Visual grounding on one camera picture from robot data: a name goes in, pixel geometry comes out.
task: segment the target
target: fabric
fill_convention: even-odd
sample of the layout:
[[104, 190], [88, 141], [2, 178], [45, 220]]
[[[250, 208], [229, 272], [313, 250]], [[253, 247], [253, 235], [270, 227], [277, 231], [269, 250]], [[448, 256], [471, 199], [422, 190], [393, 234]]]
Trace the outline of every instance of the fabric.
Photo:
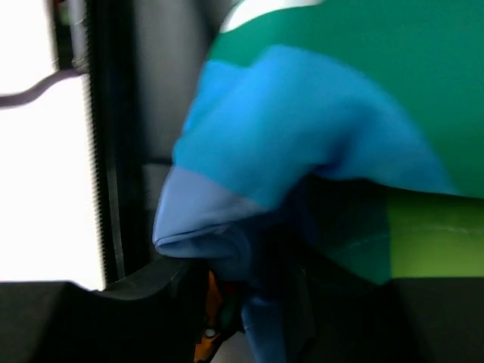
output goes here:
[[[252, 287], [242, 319], [257, 362], [286, 361], [277, 278], [261, 257], [274, 223], [376, 284], [484, 275], [484, 204], [464, 201], [484, 197], [482, 34], [479, 0], [245, 0], [228, 15], [173, 151], [154, 244]], [[378, 198], [349, 202], [352, 218], [341, 209], [339, 227], [313, 234], [314, 203], [328, 220], [340, 206], [288, 201], [309, 174], [367, 179]]]

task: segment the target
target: cable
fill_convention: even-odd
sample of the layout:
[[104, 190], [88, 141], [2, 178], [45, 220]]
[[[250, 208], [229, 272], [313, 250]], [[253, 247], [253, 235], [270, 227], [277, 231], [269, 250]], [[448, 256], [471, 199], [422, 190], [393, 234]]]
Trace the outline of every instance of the cable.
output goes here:
[[65, 79], [81, 76], [78, 70], [68, 69], [68, 70], [58, 70], [52, 73], [50, 76], [45, 77], [33, 87], [27, 89], [26, 91], [14, 93], [11, 95], [0, 96], [0, 109], [1, 108], [12, 108], [19, 107], [29, 104], [43, 95], [50, 87], [63, 81]]

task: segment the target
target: blue fabric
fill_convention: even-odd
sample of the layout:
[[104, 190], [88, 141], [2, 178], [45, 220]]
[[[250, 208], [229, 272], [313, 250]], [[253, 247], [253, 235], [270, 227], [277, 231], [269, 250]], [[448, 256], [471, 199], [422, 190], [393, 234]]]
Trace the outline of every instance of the blue fabric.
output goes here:
[[168, 256], [208, 259], [220, 278], [253, 288], [242, 318], [258, 363], [286, 361], [280, 306], [260, 278], [259, 236], [287, 218], [281, 206], [305, 175], [458, 194], [383, 89], [330, 57], [282, 45], [248, 68], [207, 63], [174, 161], [154, 244]]

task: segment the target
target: white patch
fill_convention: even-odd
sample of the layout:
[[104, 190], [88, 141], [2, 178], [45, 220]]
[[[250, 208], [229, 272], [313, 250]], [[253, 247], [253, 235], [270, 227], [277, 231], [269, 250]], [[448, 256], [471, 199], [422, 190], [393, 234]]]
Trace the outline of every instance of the white patch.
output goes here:
[[322, 2], [324, 0], [245, 0], [228, 13], [220, 32], [230, 32], [257, 17], [273, 11], [313, 6]]

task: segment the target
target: garment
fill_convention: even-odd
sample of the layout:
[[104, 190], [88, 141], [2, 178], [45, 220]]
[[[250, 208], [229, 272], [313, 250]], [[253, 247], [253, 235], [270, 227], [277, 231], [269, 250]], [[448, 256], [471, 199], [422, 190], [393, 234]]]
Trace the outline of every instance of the garment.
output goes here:
[[[243, 320], [257, 362], [285, 361], [260, 231], [290, 219], [284, 201], [308, 174], [382, 188], [380, 205], [346, 219], [353, 235], [319, 246], [348, 270], [376, 284], [484, 275], [479, 259], [466, 271], [439, 258], [409, 266], [405, 247], [406, 232], [431, 234], [451, 255], [465, 235], [467, 255], [484, 256], [483, 205], [464, 199], [484, 197], [482, 34], [478, 0], [245, 0], [228, 15], [173, 152], [154, 244], [254, 287]], [[367, 233], [368, 213], [379, 227]]]

